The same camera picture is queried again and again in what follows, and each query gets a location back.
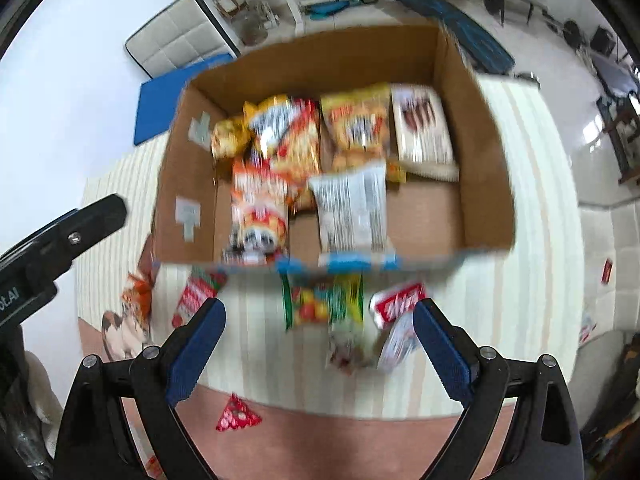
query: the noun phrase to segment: table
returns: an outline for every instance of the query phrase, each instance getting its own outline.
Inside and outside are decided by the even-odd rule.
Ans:
[[[558,131],[534,85],[481,76],[504,145],[513,188],[516,243],[509,254],[469,254],[455,272],[425,275],[434,300],[479,345],[504,356],[535,360],[548,352],[568,381],[582,319],[584,253],[575,187]],[[150,228],[156,176],[166,134],[146,142],[102,178],[87,183],[83,203],[109,192],[125,196],[126,227],[77,261],[79,316],[100,330],[104,310],[116,309],[126,272],[135,267]],[[152,335],[160,344],[189,269],[162,266]],[[392,275],[380,280],[399,281]],[[378,282],[368,279],[368,292]],[[433,367],[414,352],[389,376],[363,371],[348,378],[324,368],[326,331],[284,331],[279,279],[230,277],[220,293],[227,327],[200,384],[292,410],[364,419],[453,415]],[[372,322],[366,317],[366,330]]]

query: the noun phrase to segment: tape piece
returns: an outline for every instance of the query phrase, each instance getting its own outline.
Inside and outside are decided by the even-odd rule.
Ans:
[[[200,116],[200,120],[195,118],[191,119],[189,125],[189,140],[195,142],[204,150],[209,151],[211,149],[211,138],[209,136],[209,123],[211,116],[206,112],[203,112]]]
[[[193,242],[194,228],[200,227],[200,202],[177,196],[175,198],[175,221],[184,227],[184,241]]]

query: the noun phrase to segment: blue gripper pad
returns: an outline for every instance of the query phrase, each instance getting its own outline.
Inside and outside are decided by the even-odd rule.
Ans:
[[[426,302],[435,306],[431,300]],[[449,399],[458,400],[466,408],[473,399],[471,370],[424,301],[415,306],[414,330]]]
[[[213,300],[213,302],[214,304],[200,321],[193,335],[191,335],[168,370],[168,381],[164,398],[172,408],[174,408],[180,400],[189,398],[225,329],[225,305],[220,300]],[[191,319],[189,324],[198,321],[196,316]],[[177,330],[187,328],[187,326],[178,328]]]

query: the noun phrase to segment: panda face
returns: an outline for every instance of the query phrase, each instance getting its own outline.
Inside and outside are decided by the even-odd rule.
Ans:
[[[250,227],[244,232],[243,245],[245,251],[255,251],[263,254],[274,253],[276,240],[266,229]]]

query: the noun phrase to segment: chocolate wafer package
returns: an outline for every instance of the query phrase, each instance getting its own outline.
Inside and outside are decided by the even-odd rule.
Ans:
[[[411,173],[457,181],[458,165],[436,91],[427,86],[394,85],[391,97],[400,163]]]

